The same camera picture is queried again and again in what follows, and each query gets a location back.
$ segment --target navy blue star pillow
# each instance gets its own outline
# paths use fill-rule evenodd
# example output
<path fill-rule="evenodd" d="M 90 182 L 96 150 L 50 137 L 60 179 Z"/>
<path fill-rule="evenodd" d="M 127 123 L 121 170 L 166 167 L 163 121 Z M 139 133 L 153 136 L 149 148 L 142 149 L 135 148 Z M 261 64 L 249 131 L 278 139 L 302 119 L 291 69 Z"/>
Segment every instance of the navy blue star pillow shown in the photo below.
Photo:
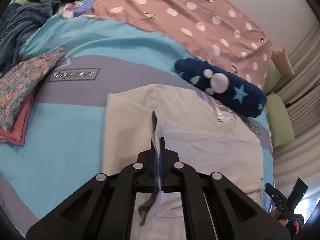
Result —
<path fill-rule="evenodd" d="M 183 79 L 212 95 L 237 114 L 257 117 L 267 102 L 267 96 L 261 89 L 207 61 L 179 59 L 174 64 L 174 70 Z"/>

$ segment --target pink polka dot blanket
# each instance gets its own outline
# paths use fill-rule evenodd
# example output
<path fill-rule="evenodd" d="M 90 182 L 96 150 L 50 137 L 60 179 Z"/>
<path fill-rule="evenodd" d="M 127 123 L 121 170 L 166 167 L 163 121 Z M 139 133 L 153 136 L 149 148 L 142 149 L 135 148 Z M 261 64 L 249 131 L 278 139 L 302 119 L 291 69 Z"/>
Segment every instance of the pink polka dot blanket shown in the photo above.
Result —
<path fill-rule="evenodd" d="M 158 32 L 212 65 L 263 87 L 271 41 L 228 0 L 96 0 L 86 17 Z"/>

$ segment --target green pillow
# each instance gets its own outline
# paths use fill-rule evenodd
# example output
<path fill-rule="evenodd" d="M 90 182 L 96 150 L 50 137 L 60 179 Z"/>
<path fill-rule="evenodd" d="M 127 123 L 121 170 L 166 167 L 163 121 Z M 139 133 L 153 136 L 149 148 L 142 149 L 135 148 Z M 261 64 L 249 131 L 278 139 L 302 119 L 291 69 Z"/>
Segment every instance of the green pillow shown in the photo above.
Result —
<path fill-rule="evenodd" d="M 268 74 L 263 86 L 263 92 L 268 94 L 271 89 L 279 82 L 281 79 L 281 73 L 279 72 L 273 60 L 270 59 L 268 62 Z"/>
<path fill-rule="evenodd" d="M 284 103 L 277 94 L 267 96 L 266 109 L 273 147 L 293 142 L 294 133 L 290 118 Z"/>

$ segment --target dark blue blanket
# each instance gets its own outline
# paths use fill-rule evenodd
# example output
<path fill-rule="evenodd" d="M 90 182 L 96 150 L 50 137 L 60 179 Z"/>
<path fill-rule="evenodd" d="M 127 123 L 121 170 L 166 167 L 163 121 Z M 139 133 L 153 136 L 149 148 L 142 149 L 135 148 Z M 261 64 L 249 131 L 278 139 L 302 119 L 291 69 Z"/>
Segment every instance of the dark blue blanket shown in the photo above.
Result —
<path fill-rule="evenodd" d="M 0 18 L 0 78 L 20 62 L 27 39 L 59 9 L 60 2 L 10 4 Z"/>

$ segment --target black device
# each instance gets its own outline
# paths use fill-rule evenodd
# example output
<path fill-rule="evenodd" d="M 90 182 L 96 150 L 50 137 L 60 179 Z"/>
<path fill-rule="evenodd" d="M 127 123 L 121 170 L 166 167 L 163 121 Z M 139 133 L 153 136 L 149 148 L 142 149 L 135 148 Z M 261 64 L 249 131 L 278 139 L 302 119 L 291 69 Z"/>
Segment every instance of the black device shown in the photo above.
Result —
<path fill-rule="evenodd" d="M 180 192 L 187 240 L 289 240 L 289 231 L 219 172 L 179 161 L 160 140 L 161 189 Z M 129 240 L 137 192 L 156 188 L 156 152 L 119 174 L 100 173 L 33 225 L 26 240 Z"/>
<path fill-rule="evenodd" d="M 274 188 L 270 183 L 266 184 L 266 193 L 271 197 L 275 203 L 276 208 L 281 212 L 278 219 L 287 218 L 295 220 L 293 210 L 303 198 L 308 186 L 302 179 L 298 178 L 293 190 L 288 198 L 286 198 L 278 189 Z"/>

